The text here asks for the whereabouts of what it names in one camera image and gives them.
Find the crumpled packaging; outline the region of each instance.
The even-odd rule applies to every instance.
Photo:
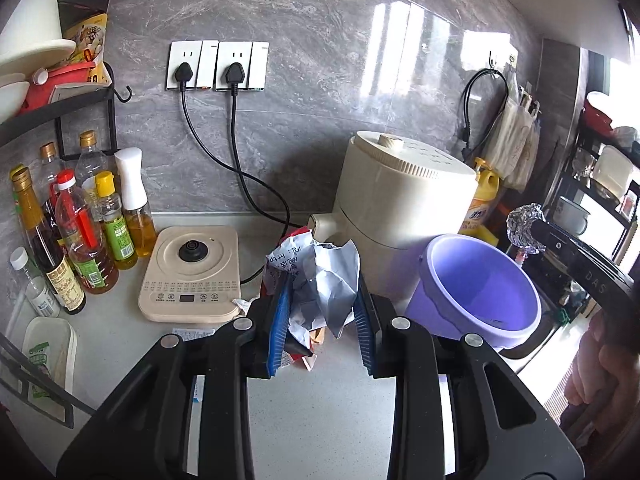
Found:
[[[353,320],[358,293],[360,256],[352,241],[343,247],[321,244],[311,231],[286,238],[265,256],[262,283],[274,294],[281,272],[292,274],[293,297],[289,331],[310,348],[311,330],[326,326],[336,338]]]

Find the purple bucket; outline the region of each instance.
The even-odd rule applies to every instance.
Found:
[[[524,343],[540,323],[540,298],[506,254],[464,235],[434,238],[405,315],[433,335],[481,335],[494,348]]]

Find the light switch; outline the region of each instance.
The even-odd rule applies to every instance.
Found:
[[[232,63],[238,62],[244,69],[246,77],[238,85],[238,89],[246,89],[249,75],[249,60],[251,59],[251,41],[220,41],[218,44],[218,63],[216,64],[216,90],[228,90],[226,70]]]
[[[200,65],[196,88],[211,90],[216,77],[216,59],[218,58],[218,40],[204,40],[200,51]]]
[[[251,63],[249,63],[248,90],[264,90],[268,53],[269,43],[266,41],[254,41],[251,49]]]
[[[179,83],[175,80],[175,70],[184,62],[189,63],[193,76],[187,82],[187,88],[196,86],[196,74],[200,63],[200,51],[202,40],[198,41],[174,41],[169,51],[169,63],[166,71],[166,89],[174,90],[179,88]]]

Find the silver bolt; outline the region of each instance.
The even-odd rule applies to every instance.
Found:
[[[236,330],[249,330],[254,325],[248,317],[239,317],[234,320],[234,328]]]
[[[177,346],[179,342],[180,340],[178,339],[177,335],[167,334],[160,340],[160,345],[163,348],[173,348],[174,346]]]
[[[469,346],[478,348],[479,346],[482,346],[482,338],[478,334],[467,334],[465,335],[465,343]]]
[[[407,330],[411,326],[411,322],[405,317],[395,317],[391,320],[391,326],[398,330]]]

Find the black hook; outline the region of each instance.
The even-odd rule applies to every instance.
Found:
[[[126,99],[123,99],[122,97],[120,97],[120,94],[118,94],[118,91],[113,88],[113,93],[116,94],[118,101],[120,101],[121,103],[128,103],[131,100],[133,92],[131,91],[131,87],[129,85],[127,85],[127,91],[129,92],[129,95]]]

